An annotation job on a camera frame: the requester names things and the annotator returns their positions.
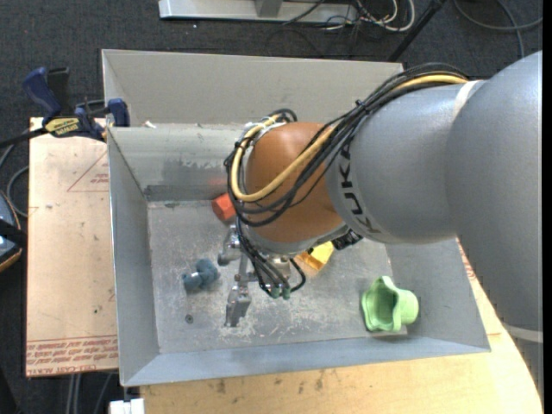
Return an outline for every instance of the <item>black cable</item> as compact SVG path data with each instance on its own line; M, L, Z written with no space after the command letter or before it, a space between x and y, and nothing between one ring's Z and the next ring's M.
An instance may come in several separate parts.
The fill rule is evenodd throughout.
M268 43L276 34L283 34L284 32L291 32L297 35L298 37L302 38L316 52L317 57L323 57L323 52L318 48L318 46L315 45L314 42L309 40L309 37L307 37L304 33L296 30L295 28L278 28L267 36L267 38L265 39L265 51L269 56L272 57L273 54L270 48L268 47Z
M102 390L100 391L99 396L97 397L96 406L94 407L94 411L92 414L98 414L100 410L100 406L102 402L104 401L104 394L107 390L108 384L110 383L111 378L113 377L113 373L109 373L107 378L105 379L105 382L103 383Z
M251 225L252 227L260 227L262 225L266 225L280 217L292 205L292 199L297 194L298 189L304 184L304 182L306 182L307 179L309 179L309 177L317 170L317 168L323 163L323 161L329 155L331 155L332 152L339 151L341 149L341 147L345 144L346 139L349 138L351 130L355 130L365 116L372 115L382 105L389 103L394 98L400 97L409 91L418 90L426 86L439 85L440 83L438 82L429 82L424 85L418 84L410 87L405 87L401 90L396 90L399 85L403 84L409 79L430 76L434 74L447 74L458 78L467 79L463 74L461 74L461 72L459 72L452 66L443 66L434 63L413 67L399 74L398 76L390 78L378 89L376 89L376 91L373 92L364 102L359 102L359 105L356 108L352 109L344 116L341 116L340 118L334 120L334 122L337 120L341 120L341 122L339 122L334 128L329 136L329 139L321 146L321 149L315 154L315 156L309 161L309 163L307 163L305 169L298 176L294 186L290 188L289 191L282 195L279 199L263 206L257 204L256 208L252 209L251 207L247 207L241 201L237 200L234 197L232 189L229 189L229 195L233 203L235 204L236 213L238 214L238 216L245 224ZM272 215L263 219L262 221L252 222L244 216L244 214L253 215L268 211L272 212Z
M8 197L8 200L11 202L11 206L13 207L13 209L16 211L16 213L19 215L19 216L22 216L22 217L28 217L28 214L26 212L24 212L23 210L21 210L17 205L16 205L16 202L14 201L14 198L12 198L12 195L11 195L11 189L14 185L14 183L17 181L17 179L23 175L25 172L28 171L28 166L22 168L22 169L19 169L16 173L14 173L14 175L9 179L9 182L8 182L8 186L6 187L6 196Z
M32 132L27 132L26 134L19 135L19 136L16 136L14 138L10 138L6 141L0 142L0 148L12 146L12 145L18 144L22 141L27 141L27 140L30 140L31 138L35 138L36 136L45 135L47 133L49 133L49 132L45 129L33 130Z
M539 24L541 24L543 22L543 18L539 17L533 22L522 24L522 25L515 24L513 26L493 26L493 25L490 25L490 24L479 22L479 21L475 20L474 18L472 18L471 16L469 16L460 7L460 4L458 3L458 0L453 0L453 2L455 4L456 9L458 9L458 12L460 12L460 15L463 16L464 18L466 18L467 20L469 20L471 23L476 24L477 26L481 26L482 28L491 29L491 30L498 31L498 32L504 32L504 33L510 33L511 34L511 33L516 32L516 31L523 31L523 30L535 28L536 26L538 26Z
M431 18L433 18L436 12L445 4L446 1L447 0L432 0L430 2L430 5L428 6L428 8L418 19L416 24L412 26L410 32L400 42L397 49L395 49L395 51L391 55L389 55L389 58L387 59L387 61L390 61L390 62L397 61L398 57L402 55L405 49L414 41L414 39L420 33L422 28L431 20Z
M500 8L505 12L506 16L510 19L511 25L513 27L516 27L518 24L516 23L516 20L514 19L514 16L511 14L510 10L505 7L505 5L498 0ZM525 56L525 48L524 48L524 39L521 38L521 30L518 28L516 29L516 37L517 37L517 44L519 46L519 58L522 59Z
M282 26L292 24L294 22L298 22L299 20L307 17L313 10L318 8L322 3L325 3L327 0L319 0L317 3L315 3L311 8L306 10L303 14L300 14L299 16L293 17L291 20L288 20L287 22L284 22Z
M295 267L295 269L297 270L297 273L299 273L301 275L301 282L299 282L299 284L295 285L293 288L292 288L292 292L296 292L299 288L301 288L304 283L307 281L307 277L304 275L304 272L303 270L301 269L301 267L297 264L297 262L295 262L295 260L293 258L290 259L290 262L291 264Z

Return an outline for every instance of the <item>wire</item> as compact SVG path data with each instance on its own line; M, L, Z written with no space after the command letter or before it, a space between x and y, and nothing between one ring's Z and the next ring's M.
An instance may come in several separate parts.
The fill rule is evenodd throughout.
M394 21L395 18L397 17L397 15L398 15L397 0L392 0L393 1L393 8L394 8L392 16L384 16L380 19L375 18L368 11L368 9L364 6L364 4L360 0L354 0L354 1L357 5L358 10L361 13L361 16L359 17L359 19L361 21L375 24L375 25L380 26L381 28L383 28L387 31L390 31L390 32L398 33L398 32L407 31L408 29L410 29L412 27L412 25L414 24L414 21L416 19L416 7L414 5L413 0L407 0L407 3L409 5L409 9L410 9L409 10L410 20L404 26L397 27L397 28L395 28L393 26L389 26L389 23Z
M96 406L94 407L94 411L92 412L92 414L98 414L99 413L100 406L101 406L102 402L104 401L105 392L107 390L108 385L110 384L110 381L111 381L111 378L113 377L113 375L114 375L113 373L109 373L107 378L105 379L105 382L103 383L103 386L102 386L102 390L100 391L99 396L97 396Z
M24 167L23 169L19 169L9 180L8 187L6 188L6 196L8 197L8 200L11 202L11 206L16 211L16 213L23 217L28 217L28 214L25 213L23 210L21 210L19 207L16 206L16 202L14 201L14 198L11 197L11 189L14 185L14 183L17 181L17 179L23 175L25 172L28 171L28 166Z
M386 31L395 32L395 33L404 32L410 29L414 25L414 21L416 20L416 7L414 6L413 0L406 0L406 1L408 2L409 8L410 8L410 11L409 11L410 20L404 26L401 26L399 28L394 28L393 26L388 26L386 22L383 22L382 24L380 24L379 22L374 22L374 23L377 24L378 26L381 26ZM373 22L370 19L364 20L363 18L361 18L361 20L366 22Z
M386 23L390 23L397 17L398 14L398 5L397 0L392 0L393 3L393 14L392 16L385 16L380 19L376 19L373 17L366 6L361 2L361 0L354 0L356 2L357 8L363 13L364 16L366 16L372 23L379 24L380 26L385 25Z
M358 102L357 107L349 111L347 114L336 118L332 122L325 124L318 133L312 138L310 143L305 147L304 151L298 156L304 155L309 151L313 143L325 135L329 135L322 145L313 154L310 160L306 163L304 170L297 177L294 185L278 199L273 200L270 204L249 204L247 205L240 199L236 198L233 189L229 188L230 199L235 206L236 214L245 224L252 227L260 227L273 222L280 217L293 204L293 199L298 193L298 189L314 174L320 165L330 157L330 163L341 148L350 141L354 136L360 124L368 119L375 111L381 108L386 103L389 103L396 97L400 97L409 91L415 91L423 87L432 85L449 85L467 82L467 78L452 66L429 63L428 65L416 66L408 69L401 74L389 78L376 91L374 91L366 100ZM227 158L227 161L235 158L236 152L241 151L242 144L247 146L246 142L236 143L236 148L233 153ZM230 174L229 164L225 161L227 172ZM269 216L258 220L248 219L249 215L269 212Z
M75 389L72 398L72 414L78 414L78 396L80 394L80 381L82 380L83 375L79 374L77 376L77 381L75 382Z
M75 387L75 374L72 374L71 380L69 382L69 391L67 392L66 414L71 414L72 393L73 393L74 387Z
M288 20L287 22L282 23L282 26L292 24L294 22L298 22L299 20L307 17L312 11L314 11L316 8L318 8L322 3L326 2L327 0L320 0L317 3L315 3L310 9L306 10L303 14L300 14L296 17L293 17L291 20Z
M302 38L314 51L315 53L317 54L318 57L323 57L323 53L322 51L318 48L317 45L315 45L310 39L309 37L307 37L304 33L302 33L301 31L298 31L294 28L278 28L276 30L274 30L274 32L272 32L271 34L269 34L267 36L267 38L265 39L265 50L267 51L268 55L270 55L271 57L273 56L273 53L272 51L270 50L270 48L268 47L268 44L270 43L270 40L276 35L276 34L283 34L285 32L289 32L289 33L292 33L292 34L295 34L296 36Z
M506 16L510 19L510 23L512 26L517 26L516 20L514 19L514 16L511 14L510 10L506 8L506 6L499 0L498 1L500 8L506 13ZM525 48L524 48L524 39L521 38L521 30L516 29L516 37L517 37L517 45L519 46L519 58L523 58L525 56Z
M511 26L511 27L510 26L493 26L491 24L486 24L486 23L479 22L479 21L475 20L474 18L472 18L471 16L469 16L460 7L460 4L458 3L458 0L453 0L453 2L455 3L455 7L456 7L456 9L458 9L458 12L460 12L461 16L463 16L464 18L469 20L471 23L476 24L477 26L481 26L482 28L491 29L491 30L498 31L498 32L513 33L513 32L516 32L516 31L532 29L532 28L538 26L539 24L541 24L543 22L543 18L540 17L540 18L537 18L533 22L522 24L522 25L514 25L514 26Z
M236 153L234 157L234 161L232 164L232 179L231 179L231 188L232 192L234 193L234 196L241 201L244 201L246 203L252 203L254 201L258 201L259 199L263 199L267 195L270 195L273 193L278 187L282 185L282 183L293 173L295 172L298 167L302 166L318 149L322 147L322 145L329 139L329 136L331 134L332 130L328 129L326 130L322 135L318 137L318 139L308 148L306 148L283 172L281 172L276 178L274 178L269 184L265 185L262 189L259 191L256 191L255 193L245 194L240 190L240 187L238 185L238 160L243 156L243 152L245 149L242 150L242 147L238 147L238 152Z

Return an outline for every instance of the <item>metal stand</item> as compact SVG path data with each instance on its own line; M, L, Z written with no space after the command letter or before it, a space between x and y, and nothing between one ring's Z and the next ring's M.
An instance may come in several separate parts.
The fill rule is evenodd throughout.
M161 19L219 19L287 22L312 8L314 3L285 0L160 0ZM326 22L333 17L354 16L348 4L321 4L301 22Z

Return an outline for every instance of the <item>green object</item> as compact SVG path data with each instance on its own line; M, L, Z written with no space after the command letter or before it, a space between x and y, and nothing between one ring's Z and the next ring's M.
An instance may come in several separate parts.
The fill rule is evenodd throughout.
M389 276L377 278L362 295L362 310L370 331L399 331L417 318L416 295L393 284Z

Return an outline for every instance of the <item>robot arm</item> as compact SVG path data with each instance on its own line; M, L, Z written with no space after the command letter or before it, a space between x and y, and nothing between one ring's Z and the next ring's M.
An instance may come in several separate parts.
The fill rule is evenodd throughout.
M275 114L228 159L241 241L270 270L350 230L456 236L511 333L541 342L542 66L535 53L475 82L422 66L330 124Z

